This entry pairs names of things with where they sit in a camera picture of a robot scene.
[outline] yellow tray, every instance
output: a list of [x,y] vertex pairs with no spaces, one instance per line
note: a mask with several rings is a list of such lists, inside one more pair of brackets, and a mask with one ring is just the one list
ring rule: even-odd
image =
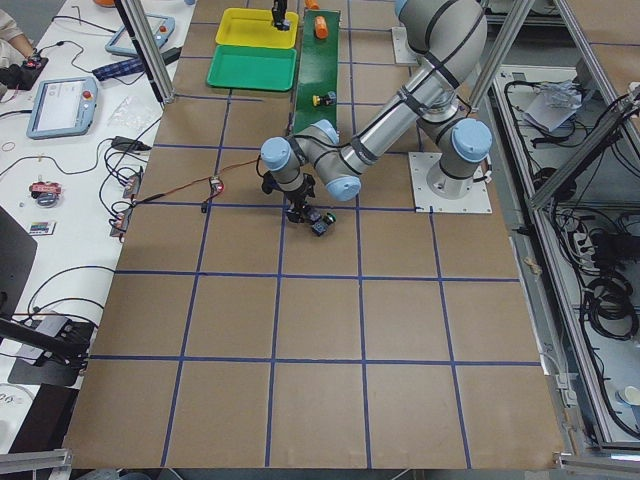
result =
[[291,28],[280,31],[272,24],[271,10],[227,8],[222,15],[216,42],[244,47],[293,48],[298,31],[298,14],[287,12],[285,18],[291,22]]

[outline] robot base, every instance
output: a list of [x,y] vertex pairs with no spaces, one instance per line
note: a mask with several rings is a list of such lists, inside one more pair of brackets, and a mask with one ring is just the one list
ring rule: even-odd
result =
[[[471,183],[471,189],[462,198],[449,200],[434,193],[427,184],[429,169],[440,160],[440,153],[409,153],[411,168],[411,183],[413,184],[413,199],[416,212],[429,213],[482,213],[490,214],[491,202],[485,182]],[[474,178],[481,178],[484,174],[478,167]]]

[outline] green tray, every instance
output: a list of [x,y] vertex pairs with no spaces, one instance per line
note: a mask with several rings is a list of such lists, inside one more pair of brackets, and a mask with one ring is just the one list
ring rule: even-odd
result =
[[207,84],[212,87],[285,92],[293,86],[294,49],[218,45]]

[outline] metal profile rail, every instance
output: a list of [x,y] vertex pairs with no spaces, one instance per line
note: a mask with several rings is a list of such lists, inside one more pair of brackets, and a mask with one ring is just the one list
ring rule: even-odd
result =
[[0,455],[0,475],[60,467],[71,467],[70,450]]

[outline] tablet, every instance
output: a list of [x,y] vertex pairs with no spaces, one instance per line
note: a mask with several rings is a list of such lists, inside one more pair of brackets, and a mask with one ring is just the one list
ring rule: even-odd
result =
[[[164,15],[147,14],[147,20],[153,32],[153,38],[156,41],[158,48],[167,43],[167,40],[173,33],[176,26],[176,21],[173,17],[166,17]],[[131,37],[129,33],[121,26],[118,31],[113,35],[111,40],[105,46],[107,52],[114,55],[123,55],[125,57],[135,57],[138,55],[133,43],[131,43]]]
[[40,84],[27,137],[84,135],[93,121],[98,85],[91,77],[47,80]]

